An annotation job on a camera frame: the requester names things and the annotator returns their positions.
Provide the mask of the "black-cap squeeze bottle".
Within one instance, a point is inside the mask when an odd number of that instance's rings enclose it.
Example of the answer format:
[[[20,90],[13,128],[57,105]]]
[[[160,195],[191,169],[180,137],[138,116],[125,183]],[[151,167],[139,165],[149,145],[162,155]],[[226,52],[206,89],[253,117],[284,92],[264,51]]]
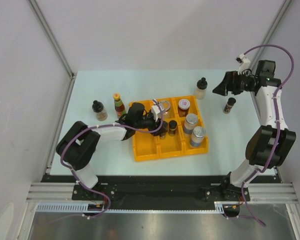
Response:
[[[202,100],[206,96],[207,87],[208,82],[205,77],[202,77],[197,81],[196,88],[194,90],[194,96],[197,100]]]

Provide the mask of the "clear flask-shaped glass jar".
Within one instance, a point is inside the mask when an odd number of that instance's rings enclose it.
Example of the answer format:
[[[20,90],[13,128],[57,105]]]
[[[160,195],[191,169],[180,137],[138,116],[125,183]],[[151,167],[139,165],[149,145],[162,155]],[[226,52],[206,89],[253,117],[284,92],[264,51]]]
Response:
[[[163,119],[169,119],[171,117],[171,103],[168,100],[161,100],[159,104],[163,107]]]

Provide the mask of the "dark spice shaker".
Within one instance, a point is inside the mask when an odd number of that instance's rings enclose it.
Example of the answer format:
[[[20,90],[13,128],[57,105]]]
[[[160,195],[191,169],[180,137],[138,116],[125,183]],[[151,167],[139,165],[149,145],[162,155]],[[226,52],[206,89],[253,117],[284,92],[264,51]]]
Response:
[[[178,123],[175,120],[171,120],[168,123],[168,134],[174,136],[177,132]]]
[[[233,108],[233,106],[235,105],[236,103],[236,99],[234,97],[230,97],[228,100],[227,100],[227,103],[225,104],[224,108],[223,108],[223,112],[225,114],[229,114]]]

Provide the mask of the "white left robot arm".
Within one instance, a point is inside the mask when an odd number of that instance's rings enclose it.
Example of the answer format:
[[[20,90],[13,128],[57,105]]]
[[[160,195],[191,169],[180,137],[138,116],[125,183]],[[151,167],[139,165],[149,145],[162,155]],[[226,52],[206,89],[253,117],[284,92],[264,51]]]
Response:
[[[140,102],[134,102],[128,112],[111,124],[89,127],[76,121],[56,146],[60,163],[68,168],[78,183],[83,184],[83,194],[90,200],[100,196],[98,177],[91,169],[90,161],[98,143],[125,141],[136,132],[159,136],[167,132],[164,121],[166,112],[162,103],[152,100],[149,111]]]

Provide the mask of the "blue-label pearl jar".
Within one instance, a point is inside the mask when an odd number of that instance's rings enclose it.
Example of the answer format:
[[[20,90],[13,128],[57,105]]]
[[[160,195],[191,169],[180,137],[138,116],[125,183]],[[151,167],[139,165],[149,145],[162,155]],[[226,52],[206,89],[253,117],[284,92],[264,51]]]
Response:
[[[189,138],[194,130],[194,128],[197,126],[199,121],[199,118],[194,113],[189,113],[185,117],[185,122],[183,125],[183,134],[185,138]]]
[[[190,137],[190,147],[191,148],[198,148],[201,146],[202,142],[206,137],[206,129],[202,126],[196,126],[191,134]]]

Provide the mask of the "black-cap spice bottle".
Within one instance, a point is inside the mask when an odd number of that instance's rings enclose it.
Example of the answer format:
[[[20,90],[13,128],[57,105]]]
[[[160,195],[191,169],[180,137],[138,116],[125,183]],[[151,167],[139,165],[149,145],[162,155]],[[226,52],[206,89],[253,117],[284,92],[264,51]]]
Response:
[[[98,121],[105,121],[107,119],[108,114],[102,102],[94,100],[92,103],[92,110],[95,112]]]

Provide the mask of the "small black-lid spice jar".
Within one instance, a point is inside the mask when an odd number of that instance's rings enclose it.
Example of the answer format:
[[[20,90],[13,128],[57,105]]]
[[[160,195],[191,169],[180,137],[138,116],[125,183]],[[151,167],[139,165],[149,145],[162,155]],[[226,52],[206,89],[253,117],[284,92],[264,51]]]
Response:
[[[168,128],[169,128],[169,124],[166,121],[164,121],[162,123],[161,129],[159,130],[160,139],[164,139],[166,137]]]

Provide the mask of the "tall red sauce bottle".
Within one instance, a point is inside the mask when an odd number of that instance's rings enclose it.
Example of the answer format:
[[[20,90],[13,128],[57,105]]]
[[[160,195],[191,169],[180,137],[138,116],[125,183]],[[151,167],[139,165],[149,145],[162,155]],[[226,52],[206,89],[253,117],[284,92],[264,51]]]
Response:
[[[119,119],[122,117],[124,114],[126,114],[126,108],[125,105],[121,99],[121,95],[119,93],[115,93],[113,95],[113,100],[114,100],[114,109],[117,115],[117,118]]]

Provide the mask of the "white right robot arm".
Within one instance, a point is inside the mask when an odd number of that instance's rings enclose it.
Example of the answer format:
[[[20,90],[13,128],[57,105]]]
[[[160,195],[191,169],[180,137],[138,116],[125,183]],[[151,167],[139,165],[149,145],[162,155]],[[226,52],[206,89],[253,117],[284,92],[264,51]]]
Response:
[[[259,114],[260,127],[247,143],[243,163],[228,174],[229,183],[220,188],[227,201],[237,197],[238,188],[246,188],[256,176],[281,166],[296,141],[296,133],[289,130],[283,116],[282,81],[275,77],[275,69],[275,61],[260,60],[255,74],[227,71],[212,91],[221,96],[251,92]]]

